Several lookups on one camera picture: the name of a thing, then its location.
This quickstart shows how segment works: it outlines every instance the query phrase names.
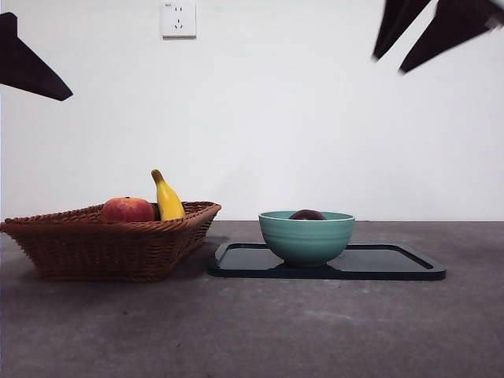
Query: dark green fruit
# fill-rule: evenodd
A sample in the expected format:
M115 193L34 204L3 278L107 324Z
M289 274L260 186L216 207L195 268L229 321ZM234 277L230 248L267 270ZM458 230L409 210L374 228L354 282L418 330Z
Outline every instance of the dark green fruit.
M323 221L324 214L316 210L303 209L292 214L289 219L308 220L308 221Z
M152 205L152 208L154 209L154 220L155 221L160 221L161 220L161 214L159 213L159 206L157 202L150 203Z

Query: basket rim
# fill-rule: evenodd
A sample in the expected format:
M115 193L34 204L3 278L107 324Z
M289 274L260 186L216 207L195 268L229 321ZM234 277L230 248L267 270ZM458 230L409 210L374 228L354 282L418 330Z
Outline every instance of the basket rim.
M147 222L124 222L124 221L101 221L101 220L62 220L62 219L51 219L52 217L71 217L79 214L85 214L89 212L99 211L103 207L102 204L93 205L83 207L81 209L68 210L60 213L47 213L34 215L30 217L14 217L14 218L6 218L0 224L0 232L4 232L5 228L9 226L22 226L22 225L68 225L68 226L120 226L120 227L128 227L128 228L137 228L139 226L143 227L159 227L159 226L170 226L176 227L178 224L180 226L182 224L193 223L196 221L195 218L203 217L204 215L216 214L222 206L215 202L209 201L182 201L183 205L200 205L205 206L203 209L195 211L193 213L186 214L184 217L171 219L171 220L151 220Z

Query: woven basket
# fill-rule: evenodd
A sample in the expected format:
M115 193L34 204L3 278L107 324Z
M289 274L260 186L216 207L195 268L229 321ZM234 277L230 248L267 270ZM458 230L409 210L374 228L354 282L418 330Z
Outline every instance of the woven basket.
M10 235L43 280L152 282L202 245L221 205L183 202L186 216L152 222L101 222L103 204L64 213L7 218Z

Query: wall socket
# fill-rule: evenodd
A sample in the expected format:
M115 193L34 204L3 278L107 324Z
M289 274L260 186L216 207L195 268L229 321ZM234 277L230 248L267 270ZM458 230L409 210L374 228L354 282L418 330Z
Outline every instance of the wall socket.
M195 39L196 1L164 2L162 34L163 39Z

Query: black tray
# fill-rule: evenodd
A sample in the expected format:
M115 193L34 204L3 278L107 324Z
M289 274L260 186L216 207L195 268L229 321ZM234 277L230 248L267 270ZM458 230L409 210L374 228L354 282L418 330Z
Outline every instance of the black tray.
M447 269L410 248L388 244L350 244L326 265L304 268L286 264L264 243L224 243L208 273L251 278L442 280Z

